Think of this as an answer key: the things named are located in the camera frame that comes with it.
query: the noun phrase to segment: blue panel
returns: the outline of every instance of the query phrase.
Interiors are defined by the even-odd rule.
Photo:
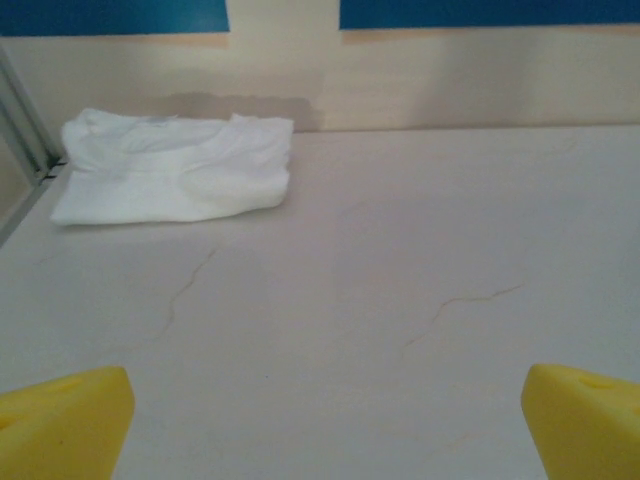
[[[640,22],[640,0],[342,0],[340,28]]]
[[[0,0],[3,36],[228,32],[225,0]]]

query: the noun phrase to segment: folded white cloth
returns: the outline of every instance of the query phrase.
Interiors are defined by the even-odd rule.
[[[293,122],[124,117],[85,110],[62,129],[73,171],[58,225],[192,222],[279,205]]]

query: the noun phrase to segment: wall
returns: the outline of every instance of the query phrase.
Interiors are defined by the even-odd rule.
[[[0,135],[0,228],[30,190],[13,153]]]
[[[228,0],[229,35],[4,39],[45,120],[286,115],[299,130],[640,121],[634,27],[338,31],[338,2]]]

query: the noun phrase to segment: yellow foam pad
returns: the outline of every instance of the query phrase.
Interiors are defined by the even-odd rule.
[[[0,479],[109,479],[133,409],[120,367],[0,395]]]
[[[534,365],[522,410],[549,480],[640,479],[640,385]]]

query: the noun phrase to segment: white table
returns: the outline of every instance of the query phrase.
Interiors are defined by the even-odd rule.
[[[640,127],[304,134],[281,207],[0,250],[0,389],[127,368],[116,479],[544,478],[535,362],[640,381]]]

